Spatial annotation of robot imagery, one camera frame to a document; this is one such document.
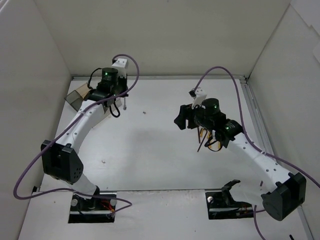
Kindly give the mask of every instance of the white wall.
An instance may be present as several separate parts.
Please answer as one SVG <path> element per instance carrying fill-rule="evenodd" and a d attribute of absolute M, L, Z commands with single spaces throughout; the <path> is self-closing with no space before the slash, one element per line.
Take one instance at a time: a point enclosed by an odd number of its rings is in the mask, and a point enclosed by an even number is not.
<path fill-rule="evenodd" d="M 320 181 L 320 36 L 290 6 L 255 66 L 253 88 L 273 149 Z M 320 190 L 307 183 L 302 205 L 320 238 Z"/>
<path fill-rule="evenodd" d="M 290 0 L 35 2 L 72 75 L 90 75 L 119 53 L 135 57 L 143 75 L 200 75 L 216 65 L 244 75 Z"/>
<path fill-rule="evenodd" d="M 0 4 L 0 239 L 14 240 L 29 201 L 13 197 L 22 171 L 51 139 L 71 76 L 32 0 Z M 41 161 L 19 192 L 30 195 L 43 176 Z"/>

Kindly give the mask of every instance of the white table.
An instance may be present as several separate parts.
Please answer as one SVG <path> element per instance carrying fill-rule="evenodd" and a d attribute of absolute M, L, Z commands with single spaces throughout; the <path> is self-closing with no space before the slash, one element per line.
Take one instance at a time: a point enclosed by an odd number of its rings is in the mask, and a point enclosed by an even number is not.
<path fill-rule="evenodd" d="M 69 92 L 86 81 L 87 78 L 72 81 Z M 208 219 L 203 189 L 221 188 L 233 179 L 259 184 L 260 179 L 227 149 L 213 153 L 202 148 L 197 153 L 197 130 L 181 131 L 173 123 L 180 105 L 192 102 L 188 92 L 196 82 L 141 80 L 129 93 L 127 110 L 121 107 L 119 118 L 107 117 L 84 140 L 79 157 L 86 176 L 101 190 L 119 191 L 117 196 L 131 201 L 132 207 L 117 213 L 114 223 L 69 224 L 72 194 L 47 194 L 31 199 L 19 240 L 260 239 L 252 218 Z M 246 128 L 258 142 L 240 82 L 237 83 Z M 220 109 L 228 118 L 240 122 L 231 80 L 205 80 L 201 87 L 208 97 L 219 99 Z M 57 134 L 74 115 L 66 103 Z M 64 185 L 45 175 L 40 190 L 59 187 Z M 307 239 L 296 210 L 282 222 L 259 213 L 258 224 L 267 240 L 289 240 L 289 234 L 296 240 Z"/>

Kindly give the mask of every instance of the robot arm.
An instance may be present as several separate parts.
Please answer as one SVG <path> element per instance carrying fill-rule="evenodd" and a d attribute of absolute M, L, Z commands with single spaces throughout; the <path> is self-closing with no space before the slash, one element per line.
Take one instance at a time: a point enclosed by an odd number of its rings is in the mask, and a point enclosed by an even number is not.
<path fill-rule="evenodd" d="M 84 165 L 78 157 L 78 153 L 91 128 L 105 118 L 107 110 L 112 104 L 115 104 L 115 100 L 94 105 L 86 112 L 83 112 L 83 110 L 97 101 L 126 91 L 128 89 L 127 67 L 127 60 L 119 58 L 113 63 L 112 67 L 102 68 L 102 80 L 98 83 L 96 89 L 91 89 L 86 95 L 81 108 L 70 124 L 80 115 L 83 115 L 82 118 L 42 156 L 44 173 L 63 181 L 75 192 L 88 195 L 100 194 L 98 186 L 90 182 L 84 175 Z M 45 140 L 41 149 L 44 149 L 49 143 L 50 141 Z M 95 198 L 83 196 L 79 198 L 86 201 L 88 208 L 94 208 Z"/>
<path fill-rule="evenodd" d="M 189 129 L 205 128 L 223 147 L 240 156 L 263 181 L 263 187 L 248 188 L 234 180 L 226 184 L 222 191 L 227 191 L 237 202 L 253 205 L 262 203 L 268 214 L 278 221 L 282 221 L 305 201 L 306 179 L 303 175 L 293 175 L 272 158 L 255 150 L 248 143 L 242 126 L 235 120 L 227 119 L 220 111 L 217 99 L 206 99 L 207 95 L 199 87 L 189 93 L 194 98 L 193 104 L 180 106 L 174 123 L 181 130 L 186 128 L 186 120 Z"/>

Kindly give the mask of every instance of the purple cable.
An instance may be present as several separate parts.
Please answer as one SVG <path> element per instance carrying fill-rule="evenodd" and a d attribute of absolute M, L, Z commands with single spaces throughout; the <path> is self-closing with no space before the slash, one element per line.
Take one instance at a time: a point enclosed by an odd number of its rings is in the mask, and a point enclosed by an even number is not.
<path fill-rule="evenodd" d="M 248 135 L 248 133 L 247 133 L 247 131 L 246 131 L 244 116 L 243 116 L 242 107 L 241 107 L 241 100 L 240 100 L 239 89 L 238 89 L 238 86 L 237 86 L 237 83 L 236 83 L 236 80 L 235 80 L 234 76 L 231 74 L 231 72 L 230 72 L 228 69 L 226 69 L 226 68 L 223 67 L 223 66 L 214 66 L 214 67 L 211 67 L 210 69 L 208 69 L 208 70 L 203 74 L 203 76 L 200 78 L 200 80 L 198 81 L 198 83 L 196 84 L 196 86 L 195 86 L 194 89 L 196 90 L 196 89 L 199 87 L 199 85 L 200 85 L 200 83 L 202 82 L 202 80 L 205 78 L 205 76 L 206 76 L 209 72 L 211 72 L 212 70 L 214 70 L 214 69 L 222 69 L 222 70 L 226 71 L 226 72 L 229 74 L 229 76 L 231 77 L 231 79 L 232 79 L 232 81 L 233 81 L 233 84 L 234 84 L 234 87 L 235 87 L 236 97 L 237 97 L 237 100 L 238 100 L 238 106 L 239 106 L 239 112 L 240 112 L 240 120 L 241 120 L 241 125 L 242 125 L 242 128 L 243 128 L 243 134 L 245 135 L 245 138 L 246 138 L 247 141 L 250 143 L 250 145 L 251 145 L 254 149 L 256 149 L 258 152 L 262 153 L 263 151 L 262 151 L 259 147 L 257 147 L 257 146 L 251 141 L 251 139 L 249 138 L 249 135 Z M 308 173 L 306 173 L 305 171 L 303 171 L 303 170 L 302 170 L 301 168 L 299 168 L 298 166 L 296 166 L 296 165 L 294 165 L 294 164 L 292 164 L 292 163 L 290 163 L 290 162 L 282 159 L 281 157 L 275 156 L 275 155 L 273 155 L 273 154 L 270 154 L 270 153 L 267 153 L 267 152 L 266 152 L 265 155 L 268 156 L 268 157 L 270 157 L 270 158 L 276 159 L 276 160 L 278 160 L 278 161 L 280 161 L 280 162 L 282 162 L 282 163 L 285 163 L 285 164 L 287 164 L 288 166 L 290 166 L 290 167 L 298 170 L 298 171 L 301 172 L 303 175 L 305 175 L 308 179 L 310 179 L 310 180 L 320 189 L 320 184 L 319 184 L 312 176 L 310 176 Z M 266 240 L 266 239 L 262 236 L 262 234 L 261 234 L 261 232 L 260 232 L 260 230 L 259 230 L 258 224 L 257 224 L 257 219 L 256 219 L 256 213 L 257 213 L 257 212 L 258 212 L 258 211 L 257 211 L 257 206 L 255 206 L 254 209 L 253 209 L 254 225 L 255 225 L 255 228 L 256 228 L 258 234 L 260 235 L 260 237 L 261 237 L 263 240 Z"/>
<path fill-rule="evenodd" d="M 139 79 L 139 75 L 140 75 L 140 70 L 139 70 L 139 66 L 138 66 L 138 63 L 136 62 L 136 60 L 130 56 L 130 55 L 127 55 L 127 54 L 118 54 L 116 56 L 114 56 L 112 58 L 112 60 L 114 60 L 115 58 L 118 58 L 118 57 L 127 57 L 129 59 L 131 59 L 133 61 L 133 63 L 135 64 L 135 67 L 136 67 L 136 78 L 135 78 L 135 81 L 134 83 L 132 84 L 131 87 L 129 87 L 126 91 L 124 91 L 123 93 L 119 94 L 119 95 L 116 95 L 116 96 L 111 96 L 111 97 L 108 97 L 106 99 L 102 99 L 100 101 L 97 101 L 91 105 L 89 105 L 88 107 L 86 107 L 84 110 L 83 110 L 83 113 L 77 117 L 62 133 L 59 134 L 59 136 L 57 136 L 55 139 L 53 139 L 53 141 L 51 141 L 37 156 L 35 156 L 35 158 L 30 162 L 30 164 L 26 167 L 26 169 L 23 171 L 23 173 L 21 174 L 21 176 L 18 178 L 18 180 L 16 181 L 16 184 L 13 188 L 13 196 L 18 199 L 18 200 L 27 200 L 27 199 L 33 199 L 33 198 L 36 198 L 36 197 L 39 197 L 41 195 L 45 195 L 45 194 L 49 194 L 49 193 L 53 193 L 53 192 L 58 192 L 58 191 L 69 191 L 69 192 L 75 192 L 73 189 L 71 188 L 66 188 L 66 187 L 63 187 L 63 188 L 56 188 L 56 189 L 52 189 L 52 190 L 48 190 L 48 191 L 44 191 L 44 192 L 40 192 L 38 194 L 35 194 L 35 195 L 30 195 L 30 196 L 19 196 L 18 195 L 18 187 L 21 183 L 21 181 L 24 179 L 25 175 L 27 174 L 27 172 L 31 169 L 31 167 L 36 163 L 36 161 L 58 140 L 60 139 L 70 128 L 72 128 L 84 115 L 84 113 L 86 113 L 90 108 L 92 108 L 93 106 L 95 105 L 98 105 L 98 104 L 101 104 L 101 103 L 104 103 L 106 101 L 109 101 L 109 100 L 112 100 L 112 99 L 116 99 L 116 98 L 119 98 L 125 94 L 127 94 L 129 91 L 131 91 L 131 89 L 137 84 L 138 82 L 138 79 Z M 76 194 L 78 195 L 81 195 L 81 196 L 85 196 L 85 197 L 92 197 L 92 198 L 97 198 L 97 199 L 107 199 L 107 200 L 111 200 L 111 199 L 114 199 L 114 200 L 118 200 L 118 201 L 121 201 L 121 202 L 125 202 L 127 203 L 128 205 L 124 206 L 124 207 L 121 207 L 119 209 L 117 209 L 115 212 L 118 212 L 122 209 L 126 209 L 128 207 L 131 207 L 132 206 L 132 203 L 128 200 L 125 200 L 125 199 L 121 199 L 121 198 L 118 198 L 118 197 L 109 197 L 109 196 L 103 196 L 103 195 L 89 195 L 89 194 L 85 194 L 85 193 L 81 193 L 81 192 L 75 192 Z"/>

